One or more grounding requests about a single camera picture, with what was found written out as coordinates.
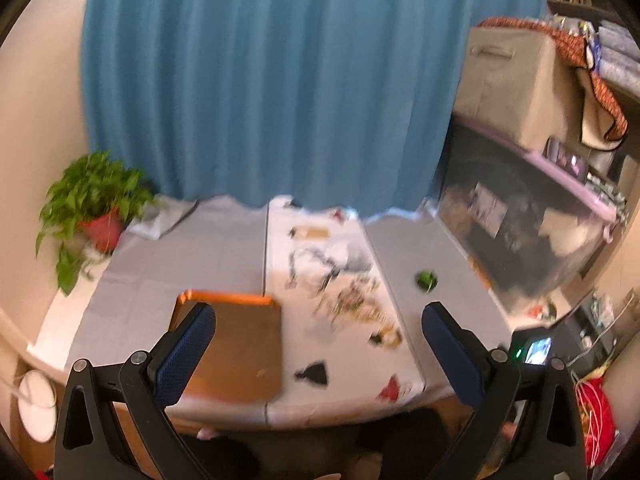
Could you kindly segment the orange metal tray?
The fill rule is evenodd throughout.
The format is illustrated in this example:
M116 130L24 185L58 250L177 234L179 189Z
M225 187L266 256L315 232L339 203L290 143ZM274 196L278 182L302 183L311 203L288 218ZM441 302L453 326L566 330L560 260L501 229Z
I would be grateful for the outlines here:
M183 397L225 404L277 399L283 389L280 304L270 296L190 289L177 297L169 327L199 302L213 307L216 328Z

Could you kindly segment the red fabric on floor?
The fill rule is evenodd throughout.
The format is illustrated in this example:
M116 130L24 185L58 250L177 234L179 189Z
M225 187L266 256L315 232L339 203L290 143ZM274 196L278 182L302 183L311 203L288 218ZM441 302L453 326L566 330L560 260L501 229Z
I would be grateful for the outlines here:
M615 439L612 408L603 390L602 378L578 380L575 396L582 422L586 465L592 469L604 461Z

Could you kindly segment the white round floor device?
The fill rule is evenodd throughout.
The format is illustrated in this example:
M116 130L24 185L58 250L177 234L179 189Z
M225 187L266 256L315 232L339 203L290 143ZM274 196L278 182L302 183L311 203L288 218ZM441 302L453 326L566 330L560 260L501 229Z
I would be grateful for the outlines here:
M18 386L18 414L29 437L38 443L49 442L58 420L56 393L40 370L29 370Z

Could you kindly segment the grey table cloth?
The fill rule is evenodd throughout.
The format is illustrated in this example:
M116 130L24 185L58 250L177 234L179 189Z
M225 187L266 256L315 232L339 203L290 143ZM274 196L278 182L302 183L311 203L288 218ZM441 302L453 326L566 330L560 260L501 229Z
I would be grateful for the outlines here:
M198 205L158 240L124 234L88 300L70 360L115 364L152 348L168 330L177 297L186 290L268 296L267 212L268 206L248 209L221 197ZM424 378L422 396L410 406L449 396L447 378L422 334L424 307L440 302L489 348L510 339L506 317L430 214L391 212L360 222ZM225 404L182 398L172 411L213 426L271 428L266 415L271 401Z

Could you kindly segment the dark plastic storage bin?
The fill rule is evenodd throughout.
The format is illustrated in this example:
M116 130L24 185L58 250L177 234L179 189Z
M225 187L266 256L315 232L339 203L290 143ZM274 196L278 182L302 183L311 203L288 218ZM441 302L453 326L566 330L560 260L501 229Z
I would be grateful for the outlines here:
M438 215L518 312L564 285L616 222L613 206L544 155L452 118Z

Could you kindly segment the red flower pot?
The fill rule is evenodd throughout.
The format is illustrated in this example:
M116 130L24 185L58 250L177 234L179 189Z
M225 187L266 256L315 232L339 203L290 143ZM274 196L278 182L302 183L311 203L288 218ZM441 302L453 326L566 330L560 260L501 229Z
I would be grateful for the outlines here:
M119 217L117 208L111 209L100 218L81 221L78 226L96 250L104 254L108 254L116 248L120 236L124 232L124 224Z

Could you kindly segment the white printed table runner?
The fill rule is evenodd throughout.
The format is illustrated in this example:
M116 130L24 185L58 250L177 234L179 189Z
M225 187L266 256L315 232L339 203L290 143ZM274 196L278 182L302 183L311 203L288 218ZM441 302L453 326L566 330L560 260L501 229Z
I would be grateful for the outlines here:
M365 422L422 396L423 375L356 214L272 200L265 291L282 309L283 387L266 407L271 428Z

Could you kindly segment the green potted plant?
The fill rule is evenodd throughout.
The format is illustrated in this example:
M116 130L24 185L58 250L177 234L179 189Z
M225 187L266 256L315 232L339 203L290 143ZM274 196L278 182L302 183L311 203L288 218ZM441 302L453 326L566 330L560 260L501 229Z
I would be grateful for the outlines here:
M107 151L85 154L73 160L53 182L40 209L40 231L35 239L35 252L52 238L58 244L55 275L58 290L69 295L80 278L92 278L91 268L98 262L89 252L96 252L78 223L100 218L113 208L126 226L140 220L144 212L156 204L156 197L143 172L111 159Z

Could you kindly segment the beige fabric storage box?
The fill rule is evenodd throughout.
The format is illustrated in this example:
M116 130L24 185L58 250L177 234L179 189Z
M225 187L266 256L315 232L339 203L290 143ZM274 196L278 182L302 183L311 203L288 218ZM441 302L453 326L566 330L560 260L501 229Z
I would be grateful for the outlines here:
M474 119L527 151L552 136L587 156L580 142L584 92L544 32L473 27L454 100L454 114Z

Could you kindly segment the blue curtain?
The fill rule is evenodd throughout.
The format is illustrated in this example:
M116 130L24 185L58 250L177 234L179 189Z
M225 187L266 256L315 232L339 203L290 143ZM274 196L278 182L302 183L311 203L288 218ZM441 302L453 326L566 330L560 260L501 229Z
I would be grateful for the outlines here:
M434 195L469 30L544 0L87 0L90 144L163 194L365 217Z

